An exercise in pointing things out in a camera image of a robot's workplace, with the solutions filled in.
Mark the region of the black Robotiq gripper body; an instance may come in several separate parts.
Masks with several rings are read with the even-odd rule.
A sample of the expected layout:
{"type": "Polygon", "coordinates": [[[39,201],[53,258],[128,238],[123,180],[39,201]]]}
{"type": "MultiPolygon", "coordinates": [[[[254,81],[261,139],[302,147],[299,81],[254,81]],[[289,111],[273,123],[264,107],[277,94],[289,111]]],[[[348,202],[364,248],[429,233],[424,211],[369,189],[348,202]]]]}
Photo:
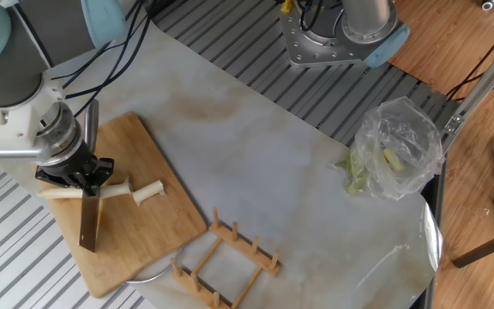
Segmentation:
{"type": "Polygon", "coordinates": [[[81,170],[86,176],[86,164],[95,156],[86,143],[78,143],[70,149],[66,149],[62,155],[54,158],[52,162],[44,163],[43,167],[72,167],[81,170]]]}

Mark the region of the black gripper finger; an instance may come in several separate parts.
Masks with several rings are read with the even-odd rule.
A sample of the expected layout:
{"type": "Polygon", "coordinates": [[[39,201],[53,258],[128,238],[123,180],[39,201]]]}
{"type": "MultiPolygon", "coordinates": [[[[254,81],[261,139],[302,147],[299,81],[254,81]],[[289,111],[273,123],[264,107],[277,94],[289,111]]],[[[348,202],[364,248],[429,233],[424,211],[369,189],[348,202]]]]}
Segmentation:
{"type": "Polygon", "coordinates": [[[113,175],[114,160],[93,156],[86,164],[86,194],[90,197],[99,193],[99,188],[113,175]]]}
{"type": "Polygon", "coordinates": [[[86,179],[80,169],[72,167],[36,167],[35,178],[52,185],[38,192],[39,197],[82,197],[86,179]]]}

